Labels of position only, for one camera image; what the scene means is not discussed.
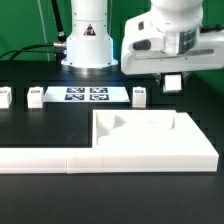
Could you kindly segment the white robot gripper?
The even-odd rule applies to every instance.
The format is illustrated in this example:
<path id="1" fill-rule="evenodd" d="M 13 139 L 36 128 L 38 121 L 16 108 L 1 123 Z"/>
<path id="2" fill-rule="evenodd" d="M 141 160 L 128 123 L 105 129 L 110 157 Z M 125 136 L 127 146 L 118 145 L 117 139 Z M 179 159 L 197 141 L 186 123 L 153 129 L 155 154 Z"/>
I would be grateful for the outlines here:
<path id="1" fill-rule="evenodd" d="M 202 32 L 197 19 L 188 25 L 177 15 L 142 14 L 125 24 L 121 70 L 126 75 L 154 74 L 163 87 L 163 73 L 181 73 L 185 85 L 191 71 L 224 67 L 224 29 Z"/>

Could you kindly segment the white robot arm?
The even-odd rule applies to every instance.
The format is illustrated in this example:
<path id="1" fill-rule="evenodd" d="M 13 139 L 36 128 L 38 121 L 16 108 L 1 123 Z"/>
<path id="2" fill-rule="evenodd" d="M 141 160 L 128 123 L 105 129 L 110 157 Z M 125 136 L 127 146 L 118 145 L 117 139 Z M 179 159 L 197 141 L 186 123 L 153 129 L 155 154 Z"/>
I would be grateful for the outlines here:
<path id="1" fill-rule="evenodd" d="M 148 12 L 126 22 L 118 62 L 107 31 L 107 0 L 71 0 L 72 32 L 62 64 L 82 71 L 119 64 L 127 75 L 224 68 L 224 28 L 201 26 L 203 0 L 150 2 Z"/>

